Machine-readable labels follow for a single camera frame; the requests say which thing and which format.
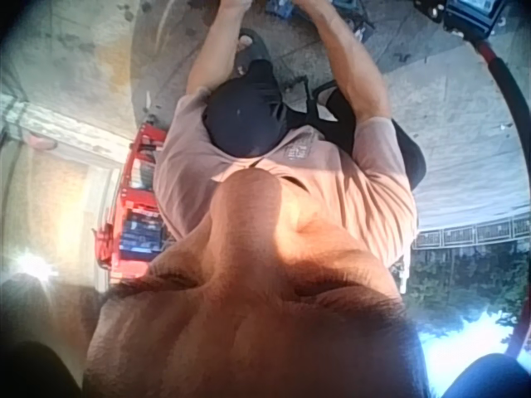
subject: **sky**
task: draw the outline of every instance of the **sky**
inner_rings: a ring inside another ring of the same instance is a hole
[[[442,396],[451,383],[476,359],[490,353],[503,353],[507,343],[501,341],[510,335],[511,327],[496,324],[501,313],[483,313],[476,322],[464,322],[463,330],[448,333],[448,336],[435,337],[421,333],[420,338],[428,377],[438,396]],[[519,362],[531,371],[531,355],[523,352]]]

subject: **sandal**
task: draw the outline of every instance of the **sandal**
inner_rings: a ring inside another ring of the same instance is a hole
[[[248,36],[252,40],[252,43],[241,51],[236,53],[234,60],[234,70],[232,74],[234,77],[242,77],[249,70],[249,65],[253,61],[266,60],[271,61],[271,55],[267,50],[267,46],[258,33],[252,29],[242,28],[240,29],[240,35],[238,41],[242,36]]]

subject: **hand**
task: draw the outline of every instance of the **hand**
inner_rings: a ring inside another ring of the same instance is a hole
[[[221,0],[219,4],[220,9],[241,9],[247,11],[251,8],[252,0]]]
[[[292,0],[295,6],[302,8],[307,13],[319,10],[322,6],[330,7],[331,0]]]

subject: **green foliage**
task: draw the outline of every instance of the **green foliage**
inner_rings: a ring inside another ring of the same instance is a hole
[[[437,336],[461,330],[463,320],[501,311],[514,326],[529,280],[529,252],[516,242],[478,248],[416,251],[404,301],[421,330]]]

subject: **black device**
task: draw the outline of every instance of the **black device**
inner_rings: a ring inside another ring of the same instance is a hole
[[[415,8],[466,40],[486,40],[506,0],[414,0]]]

